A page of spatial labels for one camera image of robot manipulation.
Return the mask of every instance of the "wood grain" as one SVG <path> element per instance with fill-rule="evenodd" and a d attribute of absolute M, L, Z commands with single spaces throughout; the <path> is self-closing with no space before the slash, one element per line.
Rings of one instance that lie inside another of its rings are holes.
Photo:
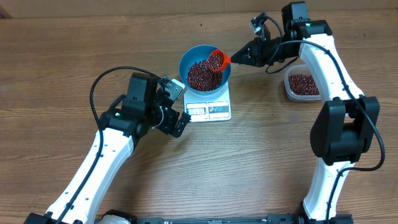
<path fill-rule="evenodd" d="M 88 94 L 101 72 L 132 65 L 178 77 L 189 48 L 211 44 L 233 54 L 252 40 L 247 24 L 255 15 L 0 20 L 0 223 L 44 213 L 67 186 L 95 136 Z M 381 104 L 377 127 L 386 163 L 377 172 L 350 173 L 338 212 L 352 213 L 356 223 L 396 223 L 397 11 L 310 15 L 328 21 L 353 80 Z M 279 13 L 271 16 L 281 22 Z M 100 81 L 97 111 L 126 92 L 130 74 L 114 72 Z M 164 218 L 294 212 L 310 187 L 315 156 L 309 132 L 322 105 L 289 101 L 282 80 L 283 72 L 234 65 L 232 120 L 189 124 L 178 139 L 151 131 L 116 175 L 99 214 L 111 208 Z M 182 103 L 175 108 L 182 110 Z M 378 159 L 374 139 L 357 166 Z"/>
<path fill-rule="evenodd" d="M 279 11 L 292 0 L 0 0 L 13 18 Z M 395 9 L 398 0 L 306 0 L 308 10 Z"/>

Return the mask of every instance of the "orange spoon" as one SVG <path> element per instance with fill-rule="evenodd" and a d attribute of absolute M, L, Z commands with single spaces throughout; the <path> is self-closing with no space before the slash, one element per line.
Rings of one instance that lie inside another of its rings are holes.
<path fill-rule="evenodd" d="M 223 57 L 223 64 L 221 65 L 220 68 L 213 70 L 214 72 L 222 72 L 230 63 L 231 63 L 231 57 L 227 56 L 226 53 L 224 53 L 222 50 L 220 49 L 216 49 L 214 51 L 212 51 L 212 53 L 210 53 L 209 57 L 214 55 L 214 54 L 219 54 Z"/>

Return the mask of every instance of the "clear plastic container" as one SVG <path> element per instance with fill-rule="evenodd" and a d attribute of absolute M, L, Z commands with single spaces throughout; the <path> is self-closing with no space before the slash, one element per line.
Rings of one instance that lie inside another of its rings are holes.
<path fill-rule="evenodd" d="M 285 74 L 285 89 L 286 89 L 286 94 L 287 97 L 296 102 L 306 102 L 306 101 L 314 101 L 314 100 L 321 100 L 320 95 L 297 95 L 295 94 L 291 89 L 289 85 L 289 75 L 311 75 L 310 70 L 306 65 L 295 65 L 291 66 Z"/>

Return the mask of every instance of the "white scale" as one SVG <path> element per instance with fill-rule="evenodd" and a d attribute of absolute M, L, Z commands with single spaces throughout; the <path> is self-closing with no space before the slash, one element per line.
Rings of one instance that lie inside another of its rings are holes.
<path fill-rule="evenodd" d="M 198 95 L 190 90 L 184 94 L 185 112 L 191 115 L 191 121 L 229 121 L 231 119 L 231 100 L 228 82 L 216 93 L 208 96 Z"/>

